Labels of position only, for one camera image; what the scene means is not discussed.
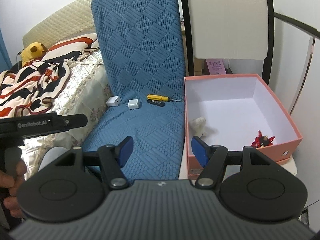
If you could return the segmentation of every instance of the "white charger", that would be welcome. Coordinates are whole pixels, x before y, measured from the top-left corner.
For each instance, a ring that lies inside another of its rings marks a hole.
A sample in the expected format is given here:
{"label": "white charger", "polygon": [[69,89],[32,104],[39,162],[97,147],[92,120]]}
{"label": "white charger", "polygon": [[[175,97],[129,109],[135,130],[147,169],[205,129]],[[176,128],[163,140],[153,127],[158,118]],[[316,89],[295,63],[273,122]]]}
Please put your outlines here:
{"label": "white charger", "polygon": [[139,99],[131,99],[128,102],[128,107],[129,107],[130,110],[131,109],[138,109],[139,105],[140,105]]}
{"label": "white charger", "polygon": [[118,106],[121,102],[120,97],[110,97],[107,101],[107,106]]}

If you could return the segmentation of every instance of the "gray ribbed panel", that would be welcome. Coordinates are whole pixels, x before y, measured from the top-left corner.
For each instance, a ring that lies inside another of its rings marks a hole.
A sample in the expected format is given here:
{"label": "gray ribbed panel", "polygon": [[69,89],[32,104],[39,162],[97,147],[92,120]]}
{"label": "gray ribbed panel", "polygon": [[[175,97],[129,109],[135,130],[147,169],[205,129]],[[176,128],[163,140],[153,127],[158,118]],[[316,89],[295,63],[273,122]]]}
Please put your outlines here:
{"label": "gray ribbed panel", "polygon": [[78,221],[44,224],[28,220],[11,232],[16,240],[307,240],[301,222],[254,224],[229,213],[215,194],[188,180],[136,181],[112,191],[101,207]]}

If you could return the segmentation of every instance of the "red toy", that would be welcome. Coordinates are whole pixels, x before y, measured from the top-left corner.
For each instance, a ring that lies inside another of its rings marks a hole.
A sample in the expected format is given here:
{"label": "red toy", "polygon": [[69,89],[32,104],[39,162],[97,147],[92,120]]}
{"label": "red toy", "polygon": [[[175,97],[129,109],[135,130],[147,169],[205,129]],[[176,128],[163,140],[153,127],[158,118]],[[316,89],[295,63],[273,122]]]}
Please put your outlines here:
{"label": "red toy", "polygon": [[273,145],[272,141],[275,139],[275,136],[268,138],[268,136],[262,136],[261,131],[258,132],[258,137],[255,138],[254,142],[251,144],[252,147],[262,148],[265,146]]}

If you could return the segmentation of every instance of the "white logo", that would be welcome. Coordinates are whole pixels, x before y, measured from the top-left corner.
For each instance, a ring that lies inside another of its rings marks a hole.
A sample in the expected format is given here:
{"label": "white logo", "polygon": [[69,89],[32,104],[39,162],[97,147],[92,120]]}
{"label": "white logo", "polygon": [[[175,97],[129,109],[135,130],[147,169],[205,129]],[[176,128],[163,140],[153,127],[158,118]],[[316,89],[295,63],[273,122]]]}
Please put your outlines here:
{"label": "white logo", "polygon": [[47,121],[18,123],[18,128],[26,128],[26,127],[39,126],[44,124],[47,124]]}
{"label": "white logo", "polygon": [[157,183],[157,185],[160,186],[160,187],[163,187],[163,186],[165,186],[167,184],[164,181],[161,181],[161,182]]}

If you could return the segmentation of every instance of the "beige quilted headboard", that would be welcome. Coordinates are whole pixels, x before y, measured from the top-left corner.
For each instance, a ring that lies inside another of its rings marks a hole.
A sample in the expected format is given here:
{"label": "beige quilted headboard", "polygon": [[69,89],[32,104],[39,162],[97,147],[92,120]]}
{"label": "beige quilted headboard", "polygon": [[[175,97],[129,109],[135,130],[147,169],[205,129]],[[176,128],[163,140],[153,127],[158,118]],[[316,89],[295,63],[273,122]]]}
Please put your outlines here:
{"label": "beige quilted headboard", "polygon": [[92,0],[75,0],[38,23],[23,38],[23,46],[41,42],[47,48],[58,41],[95,33],[91,12]]}

